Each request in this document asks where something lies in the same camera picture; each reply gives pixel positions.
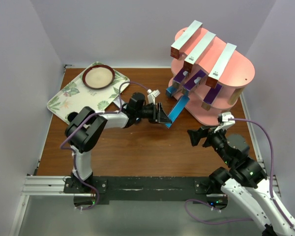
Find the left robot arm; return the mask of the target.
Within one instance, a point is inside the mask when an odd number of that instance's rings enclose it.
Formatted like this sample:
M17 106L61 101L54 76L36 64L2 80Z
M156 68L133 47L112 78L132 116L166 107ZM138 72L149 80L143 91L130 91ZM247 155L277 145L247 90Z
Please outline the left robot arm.
M65 130L66 140L60 145L69 143L73 157L72 182L81 193L96 192L91 168L91 150L97 144L102 132L110 128L129 128L141 119L153 124L171 124L172 120L156 103L152 94L146 97L140 92L132 94L129 102L121 105L114 112L96 112L91 107L84 107L79 113L69 115L69 125Z

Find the silver R&O box top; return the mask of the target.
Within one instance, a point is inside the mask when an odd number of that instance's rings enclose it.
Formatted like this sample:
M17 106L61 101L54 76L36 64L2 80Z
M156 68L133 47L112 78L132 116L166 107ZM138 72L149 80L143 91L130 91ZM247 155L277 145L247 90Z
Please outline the silver R&O box top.
M182 110L185 108L186 104L189 102L190 98L186 95L182 95L173 106L172 110L170 111L168 117L172 121L171 123L166 123L165 126L170 128L177 117L180 115Z

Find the dark red toothpaste box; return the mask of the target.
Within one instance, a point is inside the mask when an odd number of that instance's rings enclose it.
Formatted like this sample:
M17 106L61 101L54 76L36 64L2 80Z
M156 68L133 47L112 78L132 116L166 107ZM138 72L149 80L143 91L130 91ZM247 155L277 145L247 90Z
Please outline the dark red toothpaste box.
M213 69L209 73L206 79L206 85L212 89L216 88L216 85L222 76L229 60L231 59L237 46L231 43L227 43L218 60L216 61Z

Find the plain silver toothpaste box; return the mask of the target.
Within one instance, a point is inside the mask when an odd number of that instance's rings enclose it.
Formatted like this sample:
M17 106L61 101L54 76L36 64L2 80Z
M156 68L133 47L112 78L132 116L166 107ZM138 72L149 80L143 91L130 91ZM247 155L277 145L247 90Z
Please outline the plain silver toothpaste box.
M183 64L183 69L191 73L193 67L199 63L199 61L205 56L208 50L211 48L216 34L208 31L198 44L193 48L190 54L186 57Z

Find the silver r&o box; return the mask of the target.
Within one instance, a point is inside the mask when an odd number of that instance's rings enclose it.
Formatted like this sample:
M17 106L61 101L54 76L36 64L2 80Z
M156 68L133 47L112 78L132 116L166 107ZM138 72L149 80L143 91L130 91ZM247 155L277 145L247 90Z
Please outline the silver r&o box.
M222 85L220 84L217 84L215 88L211 88L206 94L201 107L205 109L206 111L209 111L221 89L222 89Z
M166 123L165 126L170 128L177 117L180 115L182 110L185 108L186 104L189 102L190 98L186 95L182 95L173 106L172 110L170 111L168 117L172 121L171 123Z
M121 97L118 96L118 97L116 97L116 98L113 100L113 103L114 103L118 108L120 108L120 107L122 107L122 106L125 104L125 101L123 101L123 100L121 99Z
M189 72L185 69L181 69L173 78L173 84L172 86L176 89L179 89L183 84L187 76L189 75Z

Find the silver R&O box front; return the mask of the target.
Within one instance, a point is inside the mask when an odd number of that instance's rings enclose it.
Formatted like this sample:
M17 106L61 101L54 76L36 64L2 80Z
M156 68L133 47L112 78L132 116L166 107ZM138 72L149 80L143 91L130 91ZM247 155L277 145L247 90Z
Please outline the silver R&O box front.
M181 69L173 78L173 84L172 86L176 89L179 89L183 84L187 76L189 75L189 72L185 69Z

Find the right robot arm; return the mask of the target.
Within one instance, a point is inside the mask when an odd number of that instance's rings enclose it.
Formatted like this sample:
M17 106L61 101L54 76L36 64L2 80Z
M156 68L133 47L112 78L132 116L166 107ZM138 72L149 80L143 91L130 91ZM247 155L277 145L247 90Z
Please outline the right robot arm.
M226 136L225 130L201 126L187 131L191 145L205 139L203 147L212 147L228 166L209 176L209 188L223 192L244 210L264 236L295 236L295 218L287 211L261 165L249 157L250 147L239 134Z

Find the red 3D toothpaste box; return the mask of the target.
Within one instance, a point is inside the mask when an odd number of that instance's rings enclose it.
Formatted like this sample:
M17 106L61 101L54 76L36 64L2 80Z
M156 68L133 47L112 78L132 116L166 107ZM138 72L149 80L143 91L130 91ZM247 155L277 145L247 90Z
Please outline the red 3D toothpaste box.
M203 23L194 20L187 29L185 29L181 36L179 36L174 43L171 45L171 57L179 59L180 55L188 47L189 43L192 42L201 33Z

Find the purple toothpaste box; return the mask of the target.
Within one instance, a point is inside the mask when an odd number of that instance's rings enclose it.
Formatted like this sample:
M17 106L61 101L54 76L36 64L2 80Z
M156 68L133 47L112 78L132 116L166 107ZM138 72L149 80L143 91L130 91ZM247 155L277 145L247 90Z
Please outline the purple toothpaste box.
M190 93L197 88L201 79L204 78L206 75L207 74L204 71L199 70L197 73L191 76L190 79L182 86L182 94L189 96Z

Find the silver R&O box diagonal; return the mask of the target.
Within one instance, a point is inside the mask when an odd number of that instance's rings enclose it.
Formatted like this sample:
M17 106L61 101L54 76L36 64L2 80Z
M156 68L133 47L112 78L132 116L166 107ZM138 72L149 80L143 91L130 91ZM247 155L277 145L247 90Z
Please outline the silver R&O box diagonal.
M165 94L167 97L173 97L176 93L178 93L180 90L175 88L174 86L169 86L166 88Z

